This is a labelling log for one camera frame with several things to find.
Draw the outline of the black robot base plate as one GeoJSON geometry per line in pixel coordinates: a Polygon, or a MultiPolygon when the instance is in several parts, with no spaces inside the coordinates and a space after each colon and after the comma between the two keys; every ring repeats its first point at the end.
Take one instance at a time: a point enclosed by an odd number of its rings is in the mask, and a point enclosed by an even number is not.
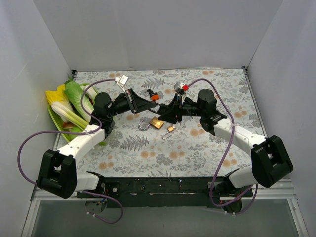
{"type": "Polygon", "coordinates": [[[123,207],[205,206],[212,177],[106,177],[93,193],[118,200],[123,207]]]}

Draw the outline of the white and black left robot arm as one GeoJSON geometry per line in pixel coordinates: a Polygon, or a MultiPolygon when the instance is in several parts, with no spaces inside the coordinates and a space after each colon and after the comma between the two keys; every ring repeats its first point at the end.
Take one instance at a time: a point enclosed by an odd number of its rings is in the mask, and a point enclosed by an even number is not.
{"type": "Polygon", "coordinates": [[[155,102],[141,98],[132,89],[121,93],[115,100],[106,92],[97,94],[90,124],[83,135],[78,135],[57,151],[47,150],[44,153],[37,187],[64,199],[74,192],[85,190],[93,197],[101,197],[105,191],[105,185],[99,181],[101,176],[78,172],[79,161],[110,135],[115,125],[114,116],[127,111],[136,114],[155,106],[155,102]]]}

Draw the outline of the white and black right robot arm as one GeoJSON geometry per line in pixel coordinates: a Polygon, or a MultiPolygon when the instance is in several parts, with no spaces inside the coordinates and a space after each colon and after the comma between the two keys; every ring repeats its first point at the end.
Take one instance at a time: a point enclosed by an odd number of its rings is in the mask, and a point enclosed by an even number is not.
{"type": "Polygon", "coordinates": [[[223,182],[213,188],[217,193],[235,196],[241,188],[255,184],[269,188],[293,171],[293,164],[278,136],[265,137],[234,126],[231,119],[217,110],[217,99],[209,89],[202,89],[196,102],[176,94],[168,105],[160,105],[158,114],[160,120],[169,123],[180,122],[183,116],[199,117],[206,132],[232,142],[251,157],[251,167],[227,174],[223,182]]]}

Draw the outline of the black Kaijing padlock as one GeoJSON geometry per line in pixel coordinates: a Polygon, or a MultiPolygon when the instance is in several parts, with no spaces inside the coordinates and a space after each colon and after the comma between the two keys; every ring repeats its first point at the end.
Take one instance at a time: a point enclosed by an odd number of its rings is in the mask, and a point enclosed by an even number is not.
{"type": "Polygon", "coordinates": [[[155,111],[156,114],[162,115],[170,110],[170,107],[166,104],[159,104],[159,108],[157,111],[155,111]]]}

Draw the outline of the orange and black padlock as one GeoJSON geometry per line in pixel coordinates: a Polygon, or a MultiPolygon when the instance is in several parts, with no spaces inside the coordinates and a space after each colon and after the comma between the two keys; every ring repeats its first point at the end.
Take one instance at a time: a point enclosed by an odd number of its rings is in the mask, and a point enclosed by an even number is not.
{"type": "Polygon", "coordinates": [[[156,92],[153,92],[151,89],[147,90],[152,101],[157,101],[159,99],[159,95],[156,92]]]}

